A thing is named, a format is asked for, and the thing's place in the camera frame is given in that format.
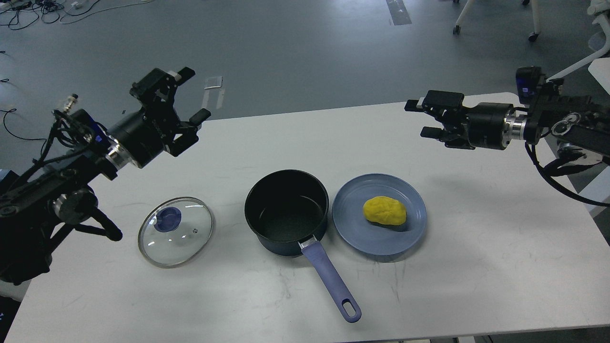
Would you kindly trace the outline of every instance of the blue knob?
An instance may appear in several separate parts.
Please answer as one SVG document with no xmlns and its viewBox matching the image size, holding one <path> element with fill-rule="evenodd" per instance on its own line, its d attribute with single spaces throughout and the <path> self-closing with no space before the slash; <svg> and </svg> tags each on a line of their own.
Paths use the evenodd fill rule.
<svg viewBox="0 0 610 343">
<path fill-rule="evenodd" d="M 154 228 L 160 233 L 168 233 L 174 231 L 180 221 L 182 220 L 182 214 L 180 210 L 174 207 L 164 208 L 157 213 L 157 223 Z"/>
</svg>

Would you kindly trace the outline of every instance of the chair leg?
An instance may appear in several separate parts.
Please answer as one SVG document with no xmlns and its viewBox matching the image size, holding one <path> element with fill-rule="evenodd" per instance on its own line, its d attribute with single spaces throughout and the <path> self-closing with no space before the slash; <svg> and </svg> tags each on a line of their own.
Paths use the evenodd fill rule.
<svg viewBox="0 0 610 343">
<path fill-rule="evenodd" d="M 475 3 L 475 0 L 468 0 L 468 2 L 466 2 L 466 5 L 464 5 L 464 9 L 462 10 L 462 13 L 459 14 L 459 17 L 456 21 L 456 27 L 459 27 L 460 24 L 462 24 L 462 22 L 464 21 L 464 18 L 466 17 L 466 13 L 468 13 L 468 11 L 470 10 L 470 7 L 474 3 Z"/>
<path fill-rule="evenodd" d="M 532 16 L 534 17 L 534 32 L 532 32 L 528 40 L 535 42 L 540 34 L 540 8 L 538 7 L 538 0 L 532 0 Z"/>
<path fill-rule="evenodd" d="M 610 21 L 608 21 L 608 14 L 607 13 L 600 14 L 599 16 L 597 16 L 595 18 L 594 23 L 595 22 L 597 22 L 601 26 L 602 31 L 606 34 L 606 44 L 604 44 L 604 46 L 601 49 L 599 49 L 598 51 L 595 51 L 591 55 L 581 59 L 580 61 L 574 63 L 573 65 L 567 67 L 566 69 L 549 77 L 547 80 L 563 78 L 564 76 L 570 74 L 571 72 L 575 71 L 576 69 L 578 69 L 580 67 L 584 67 L 585 65 L 593 62 L 593 60 L 600 58 L 601 56 L 605 55 L 608 51 L 610 51 Z"/>
<path fill-rule="evenodd" d="M 540 7 L 538 0 L 532 0 L 532 15 L 534 16 L 534 33 L 540 34 Z"/>
</svg>

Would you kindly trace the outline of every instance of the yellow play dough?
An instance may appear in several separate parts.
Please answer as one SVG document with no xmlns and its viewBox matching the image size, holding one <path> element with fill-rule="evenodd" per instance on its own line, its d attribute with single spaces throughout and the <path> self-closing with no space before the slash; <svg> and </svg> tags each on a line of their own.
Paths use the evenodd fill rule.
<svg viewBox="0 0 610 343">
<path fill-rule="evenodd" d="M 374 197 L 367 200 L 362 207 L 364 217 L 383 225 L 401 225 L 407 221 L 407 209 L 404 205 L 389 197 Z"/>
</svg>

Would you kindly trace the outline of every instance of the gray floor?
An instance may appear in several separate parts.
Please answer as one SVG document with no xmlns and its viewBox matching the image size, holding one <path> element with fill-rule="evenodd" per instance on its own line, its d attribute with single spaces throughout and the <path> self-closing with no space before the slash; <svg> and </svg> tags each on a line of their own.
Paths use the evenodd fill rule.
<svg viewBox="0 0 610 343">
<path fill-rule="evenodd" d="M 535 43 L 527 40 L 531 9 L 519 0 L 477 1 L 460 36 L 451 30 L 465 0 L 405 0 L 412 24 L 401 26 L 392 25 L 383 0 L 166 0 L 70 25 L 0 27 L 0 49 L 7 51 L 0 55 L 0 78 L 10 78 L 0 84 L 0 109 L 19 110 L 7 118 L 13 132 L 43 137 L 51 110 L 77 93 L 79 106 L 110 126 L 122 111 L 138 109 L 128 94 L 131 82 L 154 67 L 183 66 L 197 72 L 179 89 L 176 109 L 183 118 L 199 109 L 212 76 L 224 79 L 222 102 L 219 90 L 207 102 L 214 119 L 392 103 L 429 89 L 515 92 L 518 67 L 538 65 L 554 74 L 590 54 L 587 41 L 599 31 L 586 15 L 589 1 L 539 2 L 542 33 Z M 100 9 L 126 2 L 102 3 Z M 0 23 L 9 19 L 1 15 Z M 29 21 L 26 15 L 22 20 Z M 610 104 L 586 68 L 566 77 L 564 93 Z M 18 173 L 40 149 L 3 129 L 0 142 L 0 168 Z M 63 153 L 60 148 L 52 153 Z M 573 178 L 577 190 L 599 171 Z M 610 237 L 610 212 L 596 222 Z M 578 342 L 610 341 L 604 330 L 587 330 L 589 338 L 582 334 Z M 575 342 L 566 340 L 572 335 L 502 335 L 494 341 Z"/>
</svg>

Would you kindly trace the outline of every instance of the table surface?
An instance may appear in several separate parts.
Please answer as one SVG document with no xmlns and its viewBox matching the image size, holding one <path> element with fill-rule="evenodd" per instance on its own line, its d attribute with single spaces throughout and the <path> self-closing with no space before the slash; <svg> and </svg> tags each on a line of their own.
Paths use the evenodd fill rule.
<svg viewBox="0 0 610 343">
<path fill-rule="evenodd" d="M 183 155 L 95 179 L 123 240 L 71 234 L 31 283 L 6 341 L 337 342 L 610 324 L 610 248 L 584 206 L 540 178 L 522 142 L 450 150 L 420 138 L 437 123 L 403 106 L 210 121 Z M 538 150 L 552 160 L 545 143 Z M 426 236 L 395 262 L 363 256 L 332 225 L 322 239 L 362 308 L 357 323 L 344 321 L 305 257 L 270 253 L 246 224 L 250 188 L 286 168 L 315 175 L 331 200 L 353 177 L 386 173 L 426 203 Z M 140 254 L 138 229 L 181 196 L 207 203 L 215 231 L 193 261 L 160 269 Z"/>
<path fill-rule="evenodd" d="M 610 57 L 596 59 L 589 65 L 589 72 L 610 93 Z"/>
</svg>

